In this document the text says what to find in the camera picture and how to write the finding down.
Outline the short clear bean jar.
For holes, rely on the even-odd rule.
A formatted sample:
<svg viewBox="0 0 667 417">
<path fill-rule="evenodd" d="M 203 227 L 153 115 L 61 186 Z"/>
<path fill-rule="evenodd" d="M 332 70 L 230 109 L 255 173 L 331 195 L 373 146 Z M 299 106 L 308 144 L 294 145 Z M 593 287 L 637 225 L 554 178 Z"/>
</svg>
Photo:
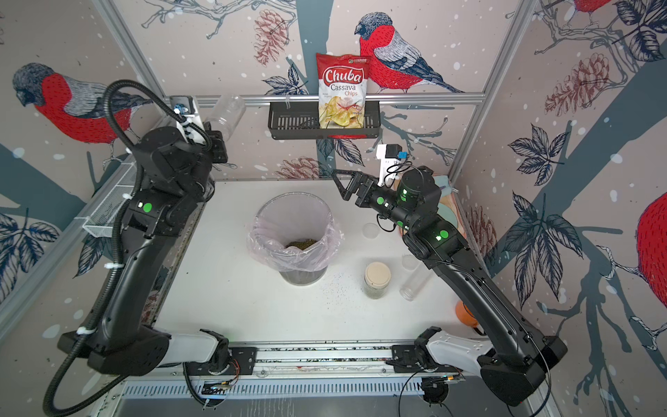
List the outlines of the short clear bean jar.
<svg viewBox="0 0 667 417">
<path fill-rule="evenodd" d="M 210 130 L 222 133 L 225 142 L 231 139 L 239 122 L 246 111 L 244 99 L 238 95 L 222 95 L 217 100 L 205 122 L 210 124 Z"/>
</svg>

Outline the clear jar lid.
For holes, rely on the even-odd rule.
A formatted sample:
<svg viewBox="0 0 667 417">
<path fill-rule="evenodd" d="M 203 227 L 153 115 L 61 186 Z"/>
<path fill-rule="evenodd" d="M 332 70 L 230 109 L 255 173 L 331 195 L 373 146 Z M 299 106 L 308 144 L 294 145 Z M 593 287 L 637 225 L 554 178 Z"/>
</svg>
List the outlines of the clear jar lid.
<svg viewBox="0 0 667 417">
<path fill-rule="evenodd" d="M 420 261 L 413 255 L 403 255 L 401 257 L 401 265 L 404 269 L 413 271 L 419 267 Z"/>
<path fill-rule="evenodd" d="M 366 239 L 372 240 L 378 237 L 380 228 L 377 224 L 369 222 L 363 225 L 362 234 Z"/>
</svg>

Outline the beige lidded bean jar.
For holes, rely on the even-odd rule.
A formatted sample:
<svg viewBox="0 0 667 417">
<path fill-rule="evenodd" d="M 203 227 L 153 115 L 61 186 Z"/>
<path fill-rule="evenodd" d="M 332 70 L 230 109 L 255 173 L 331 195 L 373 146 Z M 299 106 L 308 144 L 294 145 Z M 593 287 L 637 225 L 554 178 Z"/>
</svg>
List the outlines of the beige lidded bean jar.
<svg viewBox="0 0 667 417">
<path fill-rule="evenodd" d="M 382 298 L 392 279 L 391 269 L 383 262 L 371 262 L 364 273 L 364 292 L 374 300 Z"/>
</svg>

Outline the tall clear bean jar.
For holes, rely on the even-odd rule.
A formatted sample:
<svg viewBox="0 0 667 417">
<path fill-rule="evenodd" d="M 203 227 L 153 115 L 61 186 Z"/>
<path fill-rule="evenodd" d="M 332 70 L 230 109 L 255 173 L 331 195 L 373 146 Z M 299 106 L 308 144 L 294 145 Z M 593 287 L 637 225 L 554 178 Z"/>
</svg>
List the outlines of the tall clear bean jar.
<svg viewBox="0 0 667 417">
<path fill-rule="evenodd" d="M 432 270 L 421 264 L 402 284 L 400 288 L 401 296 L 408 302 L 414 301 L 426 286 L 431 276 Z"/>
</svg>

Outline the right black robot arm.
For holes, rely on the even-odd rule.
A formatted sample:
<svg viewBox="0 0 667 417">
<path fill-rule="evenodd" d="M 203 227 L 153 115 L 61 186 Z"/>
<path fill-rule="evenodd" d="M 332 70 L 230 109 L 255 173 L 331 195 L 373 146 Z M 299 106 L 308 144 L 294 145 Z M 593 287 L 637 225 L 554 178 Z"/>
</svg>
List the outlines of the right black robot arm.
<svg viewBox="0 0 667 417">
<path fill-rule="evenodd" d="M 468 241 L 439 215 L 441 189 L 432 170 L 408 170 L 397 189 L 359 171 L 334 170 L 332 177 L 344 200 L 356 196 L 356 206 L 398 226 L 409 251 L 469 308 L 491 344 L 474 358 L 472 369 L 500 401 L 517 407 L 550 380 L 566 344 L 522 316 L 486 274 Z"/>
</svg>

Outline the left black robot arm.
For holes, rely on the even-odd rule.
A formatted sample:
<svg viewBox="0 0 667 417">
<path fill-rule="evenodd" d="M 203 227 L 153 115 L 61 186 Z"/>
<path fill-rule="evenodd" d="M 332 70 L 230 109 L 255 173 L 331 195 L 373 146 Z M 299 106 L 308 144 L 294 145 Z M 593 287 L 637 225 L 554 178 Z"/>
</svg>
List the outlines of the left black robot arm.
<svg viewBox="0 0 667 417">
<path fill-rule="evenodd" d="M 132 142 L 112 111 L 123 88 L 143 92 L 176 127 L 151 130 Z M 112 227 L 109 274 L 84 323 L 60 337 L 67 354 L 43 398 L 48 416 L 73 415 L 131 376 L 146 375 L 168 354 L 171 336 L 142 324 L 142 312 L 160 269 L 191 214 L 215 193 L 210 173 L 229 159 L 223 135 L 206 130 L 191 116 L 177 114 L 148 87 L 131 80 L 111 83 L 102 95 L 109 126 L 130 150 L 137 173 L 130 198 L 123 201 Z M 57 389 L 79 358 L 114 380 L 89 398 L 68 407 L 55 404 Z"/>
</svg>

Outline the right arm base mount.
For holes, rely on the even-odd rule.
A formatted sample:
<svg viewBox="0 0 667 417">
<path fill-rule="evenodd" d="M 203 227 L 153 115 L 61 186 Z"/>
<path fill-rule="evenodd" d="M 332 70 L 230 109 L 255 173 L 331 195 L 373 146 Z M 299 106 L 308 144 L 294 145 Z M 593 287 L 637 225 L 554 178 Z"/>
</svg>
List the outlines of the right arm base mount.
<svg viewBox="0 0 667 417">
<path fill-rule="evenodd" d="M 390 358 L 385 361 L 394 369 L 395 373 L 414 373 L 416 371 L 427 373 L 454 373 L 458 375 L 460 370 L 451 365 L 439 365 L 427 354 L 415 345 L 392 345 Z"/>
</svg>

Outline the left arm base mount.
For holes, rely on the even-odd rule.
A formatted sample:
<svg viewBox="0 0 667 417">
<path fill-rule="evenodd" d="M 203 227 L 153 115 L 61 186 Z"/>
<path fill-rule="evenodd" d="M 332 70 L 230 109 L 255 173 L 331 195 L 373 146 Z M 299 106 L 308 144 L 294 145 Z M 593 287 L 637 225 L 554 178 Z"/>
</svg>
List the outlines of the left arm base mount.
<svg viewBox="0 0 667 417">
<path fill-rule="evenodd" d="M 190 376 L 246 376 L 253 375 L 257 347 L 229 347 L 226 354 L 215 354 L 207 362 L 187 362 Z"/>
</svg>

